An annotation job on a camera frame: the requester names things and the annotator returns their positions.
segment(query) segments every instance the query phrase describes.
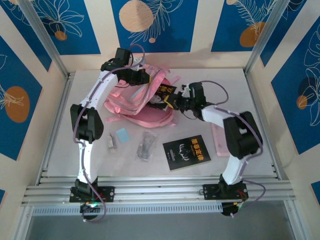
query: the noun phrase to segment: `small plastic packet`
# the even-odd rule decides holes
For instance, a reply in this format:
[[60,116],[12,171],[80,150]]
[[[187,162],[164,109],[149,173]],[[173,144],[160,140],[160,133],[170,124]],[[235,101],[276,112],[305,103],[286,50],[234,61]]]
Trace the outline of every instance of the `small plastic packet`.
[[146,130],[142,133],[142,138],[136,151],[137,159],[145,162],[149,162],[152,159],[158,135],[158,133],[151,130]]

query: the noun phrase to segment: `blue wallpaper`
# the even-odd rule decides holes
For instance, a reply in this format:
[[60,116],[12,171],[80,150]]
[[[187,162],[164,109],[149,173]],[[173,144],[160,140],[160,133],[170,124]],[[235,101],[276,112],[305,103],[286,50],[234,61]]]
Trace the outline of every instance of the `blue wallpaper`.
[[[100,54],[84,0],[31,1],[61,55]],[[18,5],[0,0],[7,15],[48,70],[51,59]]]
[[137,43],[147,53],[190,52],[198,0],[111,0],[111,5],[121,48]]
[[282,18],[276,25],[269,41],[265,45],[260,57],[263,65],[266,66],[276,51],[277,47],[281,43],[282,39],[285,37],[290,26],[298,16],[300,10],[305,5],[307,0],[291,0],[286,7],[286,10],[282,14]]
[[299,154],[320,143],[320,18],[271,82]]
[[24,40],[28,43],[34,54],[38,57],[43,67],[48,71],[51,65],[51,58],[47,51],[42,46],[35,32],[32,30],[29,22],[21,12],[18,5],[13,4],[9,0],[0,0],[0,6],[9,16],[15,27],[23,36]]
[[1,203],[2,203],[2,199],[4,199],[5,193],[6,193],[5,190],[0,189],[0,206],[1,206]]
[[17,160],[42,86],[0,37],[0,153]]
[[[301,1],[304,0],[291,0],[288,10],[300,9],[300,5],[304,4]],[[211,51],[251,51],[276,2],[277,0],[224,0]],[[292,23],[298,13],[289,12],[283,14],[283,19],[287,18],[288,23]],[[281,39],[285,33],[286,30],[283,29]]]
[[311,187],[312,187],[314,195],[315,195],[315,197],[318,200],[318,203],[320,205],[320,181],[312,183]]

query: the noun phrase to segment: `black book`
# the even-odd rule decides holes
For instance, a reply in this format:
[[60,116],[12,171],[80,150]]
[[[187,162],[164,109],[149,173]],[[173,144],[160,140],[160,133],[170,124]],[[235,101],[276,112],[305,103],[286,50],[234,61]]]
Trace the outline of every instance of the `black book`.
[[165,98],[166,96],[173,94],[176,88],[176,86],[160,84],[155,94],[146,105],[154,109],[166,111],[168,108],[168,104],[165,103]]
[[170,171],[211,161],[201,135],[163,144]]

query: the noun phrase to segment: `gray floor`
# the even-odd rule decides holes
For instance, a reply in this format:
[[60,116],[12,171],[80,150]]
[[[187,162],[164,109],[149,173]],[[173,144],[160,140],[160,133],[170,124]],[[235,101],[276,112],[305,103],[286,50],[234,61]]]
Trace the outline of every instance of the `gray floor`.
[[290,240],[284,204],[258,202],[234,219],[220,213],[109,215],[102,223],[80,216],[33,217],[27,240]]

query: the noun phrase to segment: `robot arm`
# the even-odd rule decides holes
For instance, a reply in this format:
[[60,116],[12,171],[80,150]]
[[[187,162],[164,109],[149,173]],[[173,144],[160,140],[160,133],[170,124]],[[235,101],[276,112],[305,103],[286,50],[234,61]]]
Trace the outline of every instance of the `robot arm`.
[[[133,65],[137,65],[136,67],[114,71],[128,65],[130,56],[133,58],[129,50],[118,48],[115,58],[110,59],[101,66],[100,75],[89,94],[80,104],[73,104],[70,108],[72,129],[79,145],[79,173],[75,181],[75,187],[71,188],[71,193],[77,198],[76,202],[87,202],[93,199],[94,193],[88,182],[95,189],[98,189],[99,166],[97,161],[91,158],[91,154],[94,141],[100,139],[104,131],[104,124],[99,112],[104,108],[103,105],[107,96],[119,80],[124,80],[131,86],[150,82],[150,76],[145,69],[140,69],[140,66],[144,65],[144,62],[141,62],[141,58],[131,59]],[[77,120],[82,111],[83,114],[76,128]],[[84,175],[82,160],[87,179]]]
[[246,159],[255,154],[260,147],[251,129],[262,143],[252,114],[248,111],[239,114],[251,126],[249,129],[236,116],[231,116],[228,111],[221,111],[217,105],[208,103],[201,82],[183,85],[181,92],[167,96],[165,102],[175,110],[182,113],[191,110],[196,118],[224,128],[230,157],[220,182],[223,182],[225,187],[241,183]]
[[[99,111],[103,108],[103,103],[108,94],[120,79],[126,81],[131,86],[150,82],[150,76],[144,69],[139,68],[134,70],[129,68],[118,70],[105,78],[110,71],[128,65],[130,55],[130,51],[118,48],[115,58],[105,62],[101,66],[100,76],[86,98],[79,105],[74,104],[71,106],[72,129],[75,131],[76,138],[81,143],[79,143],[80,170],[78,178],[75,181],[75,187],[71,188],[70,202],[90,202],[95,199],[96,196],[92,188],[90,188],[90,184],[99,193],[97,177],[99,166],[91,159],[91,150],[93,142],[102,136],[104,130],[104,125],[99,117]],[[215,194],[215,198],[211,199],[237,199],[235,193],[246,189],[246,185],[241,180],[246,159],[255,154],[259,147],[262,146],[260,145],[262,144],[262,137],[255,120],[248,111],[239,114],[250,126],[250,129],[237,117],[230,116],[228,111],[221,111],[216,105],[207,102],[201,82],[183,85],[182,89],[183,91],[178,94],[167,96],[165,102],[171,108],[179,110],[182,113],[191,110],[196,118],[223,127],[225,131],[230,158],[225,171],[220,176],[219,184],[213,186],[214,188],[218,187],[218,191],[214,190],[218,194]],[[86,108],[80,117],[78,128],[76,128],[77,119],[84,107]],[[90,184],[84,177],[81,164],[82,157],[84,158],[84,168]]]

